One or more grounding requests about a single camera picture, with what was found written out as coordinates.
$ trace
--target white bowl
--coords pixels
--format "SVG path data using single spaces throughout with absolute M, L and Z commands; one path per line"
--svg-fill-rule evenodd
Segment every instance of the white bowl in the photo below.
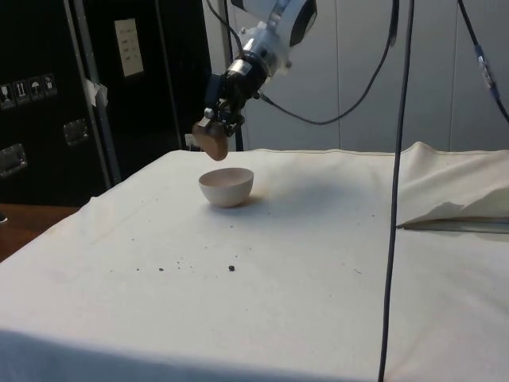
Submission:
M 201 191 L 208 201 L 218 207 L 234 207 L 251 194 L 255 174 L 247 169 L 221 169 L 202 175 Z

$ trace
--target metal latch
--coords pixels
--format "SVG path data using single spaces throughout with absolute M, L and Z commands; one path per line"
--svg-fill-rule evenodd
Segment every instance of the metal latch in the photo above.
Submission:
M 68 146 L 75 146 L 88 140 L 88 126 L 84 119 L 78 119 L 74 122 L 64 125 L 65 142 Z
M 6 178 L 28 165 L 23 145 L 18 143 L 0 151 L 0 178 Z

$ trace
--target black cable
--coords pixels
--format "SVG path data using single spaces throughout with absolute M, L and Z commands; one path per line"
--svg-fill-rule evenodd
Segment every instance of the black cable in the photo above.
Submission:
M 392 0 L 392 11 L 390 13 L 390 27 L 389 27 L 390 46 L 394 46 L 396 44 L 396 37 L 398 36 L 398 25 L 399 25 L 399 0 Z
M 470 22 L 470 17 L 468 16 L 467 10 L 464 6 L 463 0 L 458 0 L 458 5 L 460 6 L 461 15 L 463 16 L 464 23 L 467 25 L 468 33 L 470 34 L 470 38 L 472 39 L 472 43 L 474 44 L 474 49 L 476 51 L 477 60 L 480 64 L 481 71 L 484 76 L 484 80 L 488 85 L 490 93 L 492 94 L 493 99 L 498 106 L 500 113 L 505 118 L 506 122 L 509 123 L 509 115 L 507 114 L 507 110 L 504 107 L 502 100 L 500 99 L 499 88 L 493 79 L 492 71 L 488 65 L 488 60 L 483 52 L 483 48 L 480 46 L 479 41 L 477 40 L 476 32 L 472 27 L 472 23 Z
M 315 126 L 324 126 L 329 125 L 330 123 L 334 123 L 339 121 L 340 119 L 346 117 L 350 113 L 352 113 L 367 97 L 367 94 L 371 90 L 371 87 L 373 86 L 373 83 L 376 80 L 376 77 L 380 73 L 380 70 L 382 70 L 383 65 L 385 64 L 385 59 L 387 58 L 387 54 L 389 53 L 389 48 L 393 46 L 396 42 L 396 37 L 398 34 L 398 24 L 399 24 L 399 0 L 393 0 L 392 2 L 392 11 L 390 16 L 390 26 L 389 26 L 389 36 L 387 38 L 387 43 L 385 45 L 385 48 L 383 50 L 382 58 L 380 59 L 380 62 L 378 66 L 376 67 L 375 72 L 371 76 L 371 79 L 369 83 L 367 84 L 366 90 L 364 90 L 364 93 L 360 96 L 360 98 L 351 106 L 348 110 L 346 110 L 344 113 L 338 115 L 337 117 L 328 119 L 326 121 L 313 121 L 311 119 L 307 119 L 305 117 L 301 117 L 300 115 L 297 115 L 289 110 L 286 110 L 284 107 L 279 106 L 277 103 L 275 103 L 272 99 L 270 99 L 267 95 L 261 93 L 260 99 L 266 103 L 268 103 L 270 106 L 275 107 L 279 111 L 282 111 L 283 113 L 294 117 L 296 119 L 300 119 L 303 122 L 309 123 L 311 125 Z
M 476 33 L 474 32 L 474 29 L 472 27 L 472 23 L 470 22 L 470 17 L 468 16 L 467 10 L 464 7 L 463 0 L 458 0 L 458 4 L 460 6 L 461 15 L 463 15 L 464 22 L 467 25 L 468 32 L 470 33 L 470 37 L 472 39 L 472 42 L 474 43 L 474 45 L 479 45 Z
M 344 113 L 338 115 L 337 117 L 334 117 L 332 119 L 328 119 L 328 120 L 322 121 L 322 122 L 312 121 L 311 119 L 307 119 L 307 118 L 301 117 L 300 115 L 294 114 L 291 111 L 286 110 L 284 107 L 279 106 L 277 103 L 275 103 L 272 99 L 270 99 L 268 96 L 266 96 L 263 93 L 260 94 L 260 99 L 262 101 L 267 102 L 269 105 L 275 107 L 279 111 L 282 111 L 283 113 L 285 113 L 287 115 L 290 115 L 290 116 L 292 116 L 292 117 L 294 117 L 296 119 L 300 119 L 301 121 L 304 121 L 304 122 L 309 123 L 311 125 L 324 126 L 324 125 L 329 125 L 330 123 L 334 123 L 336 121 L 339 121 L 340 119 L 346 117 L 352 111 L 354 111 L 364 101 L 364 99 L 366 98 L 367 94 L 371 90 L 371 87 L 373 86 L 373 83 L 376 80 L 376 77 L 380 73 L 380 70 L 382 70 L 383 64 L 385 63 L 385 59 L 387 58 L 387 54 L 389 53 L 390 41 L 391 41 L 391 36 L 389 36 L 389 38 L 387 39 L 387 43 L 385 45 L 385 49 L 383 50 L 382 59 L 380 60 L 378 66 L 376 67 L 376 70 L 373 73 L 373 76 L 371 76 L 369 84 L 367 85 L 366 90 L 364 90 L 364 93 L 360 96 L 360 98 L 357 100 L 357 102 L 355 102 L 353 104 L 353 106 L 351 106 L 348 110 L 346 110 Z
M 156 10 L 156 17 L 157 17 L 157 27 L 159 29 L 159 43 L 161 44 L 161 51 L 163 60 L 165 62 L 165 74 L 166 74 L 166 83 L 168 85 L 168 91 L 169 91 L 169 98 L 171 101 L 171 110 L 173 114 L 173 123 L 175 124 L 175 131 L 177 133 L 177 140 L 178 140 L 178 147 L 182 150 L 182 135 L 181 135 L 181 127 L 178 120 L 178 114 L 177 114 L 177 106 L 175 104 L 175 94 L 173 92 L 173 80 L 171 75 L 171 70 L 169 68 L 169 55 L 168 55 L 168 49 L 166 47 L 166 35 L 165 35 L 165 26 L 162 22 L 162 16 L 161 16 L 161 1 L 155 0 L 154 1 L 155 10 Z
M 500 99 L 496 100 L 496 104 L 500 109 L 503 117 L 506 119 L 507 123 L 509 123 L 509 114 L 507 113 L 506 108 L 503 106 L 502 101 Z
M 405 66 L 403 69 L 403 84 L 401 101 L 399 104 L 398 130 L 396 132 L 396 151 L 394 153 L 394 174 L 392 178 L 392 205 L 390 207 L 390 239 L 389 255 L 387 260 L 387 276 L 385 282 L 385 296 L 383 299 L 383 331 L 382 351 L 380 353 L 379 382 L 383 382 L 387 362 L 387 345 L 389 340 L 389 313 L 390 313 L 390 287 L 392 285 L 392 270 L 394 267 L 394 250 L 396 245 L 396 228 L 398 216 L 398 185 L 399 166 L 401 164 L 403 124 L 405 122 L 406 93 L 408 90 L 408 77 L 410 74 L 410 54 L 412 48 L 412 31 L 414 28 L 415 0 L 410 0 L 408 10 L 408 26 L 406 30 Z
M 220 14 L 218 14 L 216 12 L 216 10 L 214 9 L 214 7 L 212 6 L 212 4 L 210 3 L 210 0 L 206 0 L 207 2 L 207 5 L 208 5 L 208 8 L 210 9 L 210 11 L 212 12 L 212 14 L 214 16 L 216 16 L 216 18 L 221 22 L 221 24 L 223 24 L 227 29 L 228 31 L 233 35 L 234 39 L 235 39 L 235 42 L 237 43 L 237 49 L 239 50 L 239 55 L 241 57 L 243 57 L 243 54 L 244 54 L 244 49 L 242 47 L 242 42 L 240 40 L 240 37 L 239 35 L 237 34 L 237 32 L 235 32 L 235 30 L 230 26 L 230 24 L 224 20 Z

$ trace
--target table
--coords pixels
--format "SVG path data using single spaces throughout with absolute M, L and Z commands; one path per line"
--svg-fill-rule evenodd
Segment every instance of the table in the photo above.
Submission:
M 77 210 L 73 207 L 0 204 L 0 212 L 8 217 L 7 222 L 0 224 L 0 262 Z
M 393 161 L 164 156 L 0 264 L 0 380 L 375 380 Z M 398 222 L 508 216 L 508 165 L 415 145 Z M 197 184 L 225 166 L 255 174 L 237 209 Z M 389 380 L 507 380 L 507 253 L 504 235 L 398 232 Z

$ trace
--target wooden floor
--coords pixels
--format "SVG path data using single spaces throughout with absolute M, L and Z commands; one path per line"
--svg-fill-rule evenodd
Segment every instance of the wooden floor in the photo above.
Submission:
M 35 205 L 1 205 L 7 222 L 0 223 L 0 262 L 78 209 Z

